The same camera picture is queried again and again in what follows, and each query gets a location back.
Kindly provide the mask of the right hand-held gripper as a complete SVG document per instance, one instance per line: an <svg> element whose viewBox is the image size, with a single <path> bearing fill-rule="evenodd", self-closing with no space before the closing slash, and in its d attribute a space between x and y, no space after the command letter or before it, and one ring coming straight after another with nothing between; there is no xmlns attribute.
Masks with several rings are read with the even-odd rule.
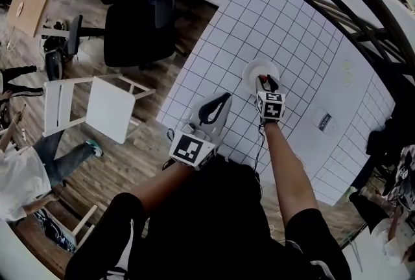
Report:
<svg viewBox="0 0 415 280"><path fill-rule="evenodd" d="M260 76L257 76L255 88L257 92L255 106L261 122L280 121L285 113L285 94L279 80L267 75L267 82L264 83Z"/></svg>

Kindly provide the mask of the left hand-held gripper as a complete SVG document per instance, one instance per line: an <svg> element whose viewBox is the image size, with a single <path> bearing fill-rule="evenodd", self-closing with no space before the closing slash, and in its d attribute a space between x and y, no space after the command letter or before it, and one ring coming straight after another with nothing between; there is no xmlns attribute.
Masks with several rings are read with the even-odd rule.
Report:
<svg viewBox="0 0 415 280"><path fill-rule="evenodd" d="M191 108L189 119L175 130L168 129L171 144L169 157L194 170L200 170L217 155L222 144L222 131L232 105L229 92L214 93Z"/></svg>

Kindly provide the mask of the white round plate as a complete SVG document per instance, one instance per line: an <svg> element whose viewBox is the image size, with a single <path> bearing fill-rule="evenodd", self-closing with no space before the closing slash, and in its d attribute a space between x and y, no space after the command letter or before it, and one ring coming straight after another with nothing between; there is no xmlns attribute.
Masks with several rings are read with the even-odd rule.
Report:
<svg viewBox="0 0 415 280"><path fill-rule="evenodd" d="M242 82L249 94L256 95L256 78L259 75L270 75L279 84L279 70L270 60L257 58L246 65L243 70Z"/></svg>

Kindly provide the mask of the person's right forearm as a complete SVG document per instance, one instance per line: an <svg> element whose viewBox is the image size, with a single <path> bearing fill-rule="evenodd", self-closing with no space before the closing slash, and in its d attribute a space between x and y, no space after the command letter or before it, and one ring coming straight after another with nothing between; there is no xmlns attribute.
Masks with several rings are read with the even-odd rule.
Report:
<svg viewBox="0 0 415 280"><path fill-rule="evenodd" d="M265 135L272 163L283 223L305 209L318 207L314 191L302 162L292 151L276 122L265 124Z"/></svg>

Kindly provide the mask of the person's left forearm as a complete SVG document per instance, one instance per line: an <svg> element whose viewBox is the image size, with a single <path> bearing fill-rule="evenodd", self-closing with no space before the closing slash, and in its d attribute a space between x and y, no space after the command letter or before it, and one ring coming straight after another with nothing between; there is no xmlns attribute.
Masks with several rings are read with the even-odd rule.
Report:
<svg viewBox="0 0 415 280"><path fill-rule="evenodd" d="M148 218L194 173L195 170L191 167L173 163L134 187L131 193L140 199L145 216Z"/></svg>

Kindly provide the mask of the white grid tablecloth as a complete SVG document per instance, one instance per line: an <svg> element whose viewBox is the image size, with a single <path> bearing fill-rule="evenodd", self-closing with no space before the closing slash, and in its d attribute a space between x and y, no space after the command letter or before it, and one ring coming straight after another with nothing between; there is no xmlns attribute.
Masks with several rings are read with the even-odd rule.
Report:
<svg viewBox="0 0 415 280"><path fill-rule="evenodd" d="M302 161L316 198L335 204L368 160L371 131L391 116L395 102L369 63L323 15L303 0L223 0L180 71L158 122L176 128L198 100L232 94L223 131L223 156L256 166L272 181L270 154L262 142L255 98L245 89L246 65L273 62L287 92L279 126ZM353 83L344 87L340 66L352 63ZM326 129L318 125L332 116Z"/></svg>

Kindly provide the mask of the black rectangular label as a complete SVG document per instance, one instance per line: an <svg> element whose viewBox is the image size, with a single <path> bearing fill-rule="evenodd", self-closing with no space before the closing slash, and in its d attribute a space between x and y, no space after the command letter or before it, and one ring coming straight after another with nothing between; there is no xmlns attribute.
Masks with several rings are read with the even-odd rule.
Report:
<svg viewBox="0 0 415 280"><path fill-rule="evenodd" d="M328 113L326 113L323 117L322 120L320 121L319 125L318 125L318 129L321 131L324 131L326 129L327 124L330 122L332 116Z"/></svg>

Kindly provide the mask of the white folding chair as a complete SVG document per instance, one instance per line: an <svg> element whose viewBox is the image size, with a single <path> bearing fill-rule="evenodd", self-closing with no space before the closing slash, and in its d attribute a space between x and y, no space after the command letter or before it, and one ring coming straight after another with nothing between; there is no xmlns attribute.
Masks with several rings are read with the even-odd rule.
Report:
<svg viewBox="0 0 415 280"><path fill-rule="evenodd" d="M91 84L86 114L72 120L74 88L85 83ZM123 144L141 124L132 117L136 101L156 92L123 75L55 80L44 83L44 88L44 137L86 123L119 144Z"/></svg>

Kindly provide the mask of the person's black clothing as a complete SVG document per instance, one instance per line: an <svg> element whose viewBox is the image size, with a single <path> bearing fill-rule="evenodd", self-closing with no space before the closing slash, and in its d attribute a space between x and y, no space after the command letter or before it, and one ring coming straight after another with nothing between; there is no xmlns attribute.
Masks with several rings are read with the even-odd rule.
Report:
<svg viewBox="0 0 415 280"><path fill-rule="evenodd" d="M308 208L270 234L253 170L217 157L193 172L151 213L116 195L72 256L65 280L351 280L321 212Z"/></svg>

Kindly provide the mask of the black office chair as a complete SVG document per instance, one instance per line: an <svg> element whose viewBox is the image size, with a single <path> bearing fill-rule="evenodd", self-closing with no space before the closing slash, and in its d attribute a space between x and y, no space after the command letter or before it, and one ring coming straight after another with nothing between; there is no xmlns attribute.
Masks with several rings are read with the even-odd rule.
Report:
<svg viewBox="0 0 415 280"><path fill-rule="evenodd" d="M76 55L81 37L104 38L108 67L144 67L174 54L174 0L101 0L108 5L105 27L83 27L81 15L69 29L68 53Z"/></svg>

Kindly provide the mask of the patterned black white bag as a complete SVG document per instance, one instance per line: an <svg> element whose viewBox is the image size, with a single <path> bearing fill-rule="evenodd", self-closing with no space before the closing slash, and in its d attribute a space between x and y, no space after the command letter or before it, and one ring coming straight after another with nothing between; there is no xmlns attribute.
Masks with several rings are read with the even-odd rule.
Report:
<svg viewBox="0 0 415 280"><path fill-rule="evenodd" d="M407 211L415 211L415 145L406 146L401 151L394 179L387 200L399 202Z"/></svg>

